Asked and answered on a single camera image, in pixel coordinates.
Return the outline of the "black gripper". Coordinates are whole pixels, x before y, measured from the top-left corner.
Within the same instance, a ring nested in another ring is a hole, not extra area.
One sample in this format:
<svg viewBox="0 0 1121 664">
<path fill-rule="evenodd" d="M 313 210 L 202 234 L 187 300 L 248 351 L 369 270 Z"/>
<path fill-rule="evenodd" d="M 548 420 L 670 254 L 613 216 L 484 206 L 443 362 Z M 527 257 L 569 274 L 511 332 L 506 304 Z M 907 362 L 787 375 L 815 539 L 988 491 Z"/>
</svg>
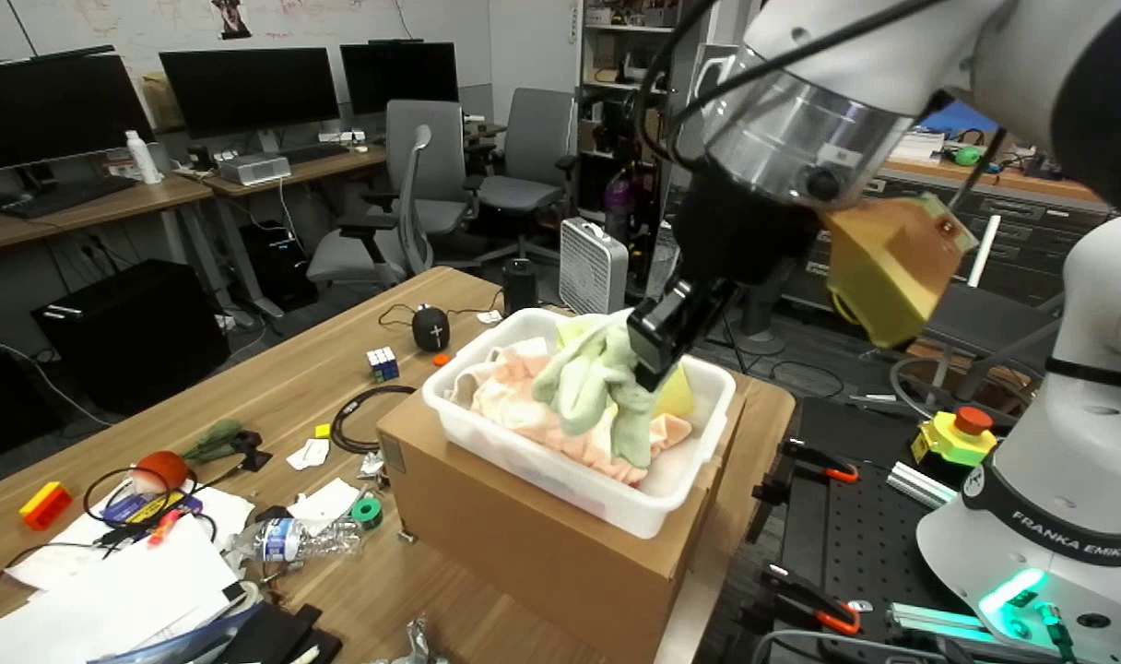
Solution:
<svg viewBox="0 0 1121 664">
<path fill-rule="evenodd" d="M 742 295 L 746 319 L 768 319 L 817 228 L 811 206 L 742 188 L 717 163 L 696 167 L 676 210 L 680 275 L 628 312 L 635 378 L 655 392 L 729 295 Z"/>
</svg>

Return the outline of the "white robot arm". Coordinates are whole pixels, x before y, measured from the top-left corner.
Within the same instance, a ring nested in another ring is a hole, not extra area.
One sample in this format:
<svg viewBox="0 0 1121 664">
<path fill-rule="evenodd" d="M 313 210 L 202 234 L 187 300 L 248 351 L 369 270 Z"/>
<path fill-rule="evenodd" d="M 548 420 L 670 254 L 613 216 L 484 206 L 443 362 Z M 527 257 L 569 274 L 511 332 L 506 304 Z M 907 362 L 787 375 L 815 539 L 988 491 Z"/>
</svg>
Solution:
<svg viewBox="0 0 1121 664">
<path fill-rule="evenodd" d="M 992 638 L 1121 664 L 1121 0 L 768 0 L 687 114 L 733 190 L 835 210 L 939 92 L 1109 216 L 1063 257 L 1031 402 L 915 545 Z"/>
</svg>

